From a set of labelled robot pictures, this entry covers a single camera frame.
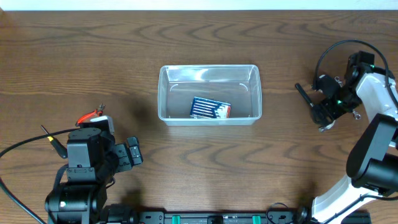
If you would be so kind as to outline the red handled cutting pliers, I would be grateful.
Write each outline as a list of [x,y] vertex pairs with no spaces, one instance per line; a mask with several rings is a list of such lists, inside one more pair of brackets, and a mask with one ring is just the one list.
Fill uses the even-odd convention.
[[84,114],[76,121],[75,126],[79,126],[81,123],[84,123],[88,119],[100,117],[103,114],[105,106],[106,105],[104,104],[100,104],[99,107],[97,107],[97,109],[95,109],[94,111]]

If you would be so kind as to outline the small claw hammer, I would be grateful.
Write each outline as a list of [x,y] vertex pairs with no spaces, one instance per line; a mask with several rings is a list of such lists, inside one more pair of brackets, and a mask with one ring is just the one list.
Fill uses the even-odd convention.
[[295,88],[309,105],[312,120],[315,124],[319,125],[319,132],[323,133],[331,129],[335,124],[335,120],[328,114],[327,110],[321,104],[314,104],[299,83],[295,84]]

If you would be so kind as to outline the silver combination wrench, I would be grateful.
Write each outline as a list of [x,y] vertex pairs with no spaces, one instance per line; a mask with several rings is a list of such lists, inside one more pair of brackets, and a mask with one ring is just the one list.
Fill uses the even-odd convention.
[[[341,88],[343,87],[343,82],[340,80],[339,77],[335,77],[334,80],[335,80],[335,82],[337,82],[337,83],[339,84],[339,86],[340,86]],[[353,117],[354,117],[355,120],[361,119],[361,115],[360,115],[356,110],[353,110],[353,111],[352,111],[352,115],[353,115]]]

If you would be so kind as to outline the clear plastic container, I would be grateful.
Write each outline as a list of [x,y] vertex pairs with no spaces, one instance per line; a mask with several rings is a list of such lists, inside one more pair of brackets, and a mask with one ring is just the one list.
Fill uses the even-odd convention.
[[[206,118],[192,107],[200,99],[230,105]],[[168,126],[252,125],[262,116],[262,88],[255,65],[164,65],[159,72],[158,117]]]

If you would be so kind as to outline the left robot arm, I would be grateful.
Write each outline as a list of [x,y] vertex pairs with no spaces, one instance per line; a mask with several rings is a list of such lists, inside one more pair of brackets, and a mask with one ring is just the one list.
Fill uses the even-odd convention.
[[49,223],[137,222],[131,209],[105,202],[114,175],[142,164],[138,138],[116,144],[109,131],[81,128],[69,134],[67,155],[68,164],[57,173],[67,181],[57,180],[45,201]]

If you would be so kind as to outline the blue precision screwdriver set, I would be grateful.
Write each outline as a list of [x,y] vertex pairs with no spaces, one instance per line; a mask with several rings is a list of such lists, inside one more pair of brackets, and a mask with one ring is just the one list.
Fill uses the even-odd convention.
[[190,110],[192,118],[226,119],[229,118],[231,104],[195,96]]

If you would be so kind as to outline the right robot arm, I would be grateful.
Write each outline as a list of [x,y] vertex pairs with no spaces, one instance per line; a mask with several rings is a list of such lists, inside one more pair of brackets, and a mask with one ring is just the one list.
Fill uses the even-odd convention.
[[397,97],[395,81],[388,68],[374,65],[374,54],[359,51],[349,56],[345,81],[328,75],[316,77],[316,89],[325,98],[311,104],[313,120],[320,131],[331,128],[342,115],[360,115],[363,105],[369,126],[351,150],[346,174],[329,191],[312,201],[303,220],[307,223],[341,223],[361,206],[373,201],[396,201]]

